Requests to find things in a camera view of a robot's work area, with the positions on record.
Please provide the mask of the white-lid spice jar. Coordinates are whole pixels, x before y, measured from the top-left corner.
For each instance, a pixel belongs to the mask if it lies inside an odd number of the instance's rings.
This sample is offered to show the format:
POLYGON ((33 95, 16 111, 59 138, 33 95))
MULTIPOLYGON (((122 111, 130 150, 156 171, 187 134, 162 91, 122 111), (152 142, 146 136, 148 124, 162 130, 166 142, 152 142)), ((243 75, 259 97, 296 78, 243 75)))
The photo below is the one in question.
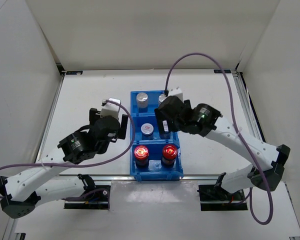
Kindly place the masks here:
POLYGON ((161 139, 170 139, 171 132, 169 131, 168 122, 164 120, 162 122, 162 132, 159 134, 161 139))
POLYGON ((150 123, 144 123, 141 128, 143 140, 152 140, 154 137, 154 126, 150 123))

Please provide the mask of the silver-lid salt shaker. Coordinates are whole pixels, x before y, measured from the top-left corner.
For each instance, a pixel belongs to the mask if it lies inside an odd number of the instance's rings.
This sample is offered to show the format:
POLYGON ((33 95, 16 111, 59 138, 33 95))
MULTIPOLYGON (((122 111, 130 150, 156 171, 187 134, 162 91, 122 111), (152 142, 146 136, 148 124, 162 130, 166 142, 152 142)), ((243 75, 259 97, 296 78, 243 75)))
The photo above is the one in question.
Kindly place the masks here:
POLYGON ((149 100, 149 97, 145 92, 139 92, 136 95, 136 104, 137 104, 137 108, 138 108, 139 112, 147 111, 147 109, 148 109, 148 100, 149 100))
POLYGON ((158 104, 160 105, 167 98, 165 93, 162 93, 158 96, 158 104))

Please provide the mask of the red-lid sauce jar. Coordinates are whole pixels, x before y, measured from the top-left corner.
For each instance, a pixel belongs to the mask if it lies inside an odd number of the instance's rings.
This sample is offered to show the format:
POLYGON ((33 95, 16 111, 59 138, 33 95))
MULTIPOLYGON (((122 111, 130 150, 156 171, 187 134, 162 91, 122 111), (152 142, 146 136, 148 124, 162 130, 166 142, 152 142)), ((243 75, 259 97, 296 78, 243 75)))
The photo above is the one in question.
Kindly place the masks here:
POLYGON ((138 145, 134 149, 134 159, 137 167, 146 167, 149 163, 149 150, 145 145, 138 145))
POLYGON ((178 149, 173 144, 167 144, 162 149, 161 161, 165 166, 172 167, 175 164, 178 149))

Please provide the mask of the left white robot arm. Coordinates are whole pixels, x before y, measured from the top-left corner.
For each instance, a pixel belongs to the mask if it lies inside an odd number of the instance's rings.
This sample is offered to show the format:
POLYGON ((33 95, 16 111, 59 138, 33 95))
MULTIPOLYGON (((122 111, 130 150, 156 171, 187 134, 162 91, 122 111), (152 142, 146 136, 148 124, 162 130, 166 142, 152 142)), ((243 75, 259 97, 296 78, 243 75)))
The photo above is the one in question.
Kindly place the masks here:
POLYGON ((89 124, 62 139, 56 148, 33 166, 10 177, 0 176, 0 206, 12 219, 22 218, 36 207, 57 200, 90 201, 109 191, 95 185, 88 174, 69 179, 57 176, 95 155, 104 154, 110 143, 125 139, 128 115, 118 110, 107 115, 95 108, 89 111, 89 124))

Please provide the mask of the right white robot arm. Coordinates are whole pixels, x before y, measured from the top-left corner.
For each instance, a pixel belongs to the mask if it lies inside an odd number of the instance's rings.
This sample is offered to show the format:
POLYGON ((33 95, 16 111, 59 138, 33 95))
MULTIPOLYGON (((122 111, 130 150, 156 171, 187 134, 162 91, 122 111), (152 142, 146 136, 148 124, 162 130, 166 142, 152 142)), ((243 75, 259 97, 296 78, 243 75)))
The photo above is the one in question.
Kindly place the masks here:
POLYGON ((245 168, 222 173, 214 186, 220 200, 228 199, 240 189, 257 187, 273 192, 282 180, 291 149, 282 144, 270 145, 252 135, 235 129, 221 112, 200 103, 195 108, 190 101, 168 96, 154 110, 160 134, 184 132, 215 141, 232 150, 248 162, 245 168))

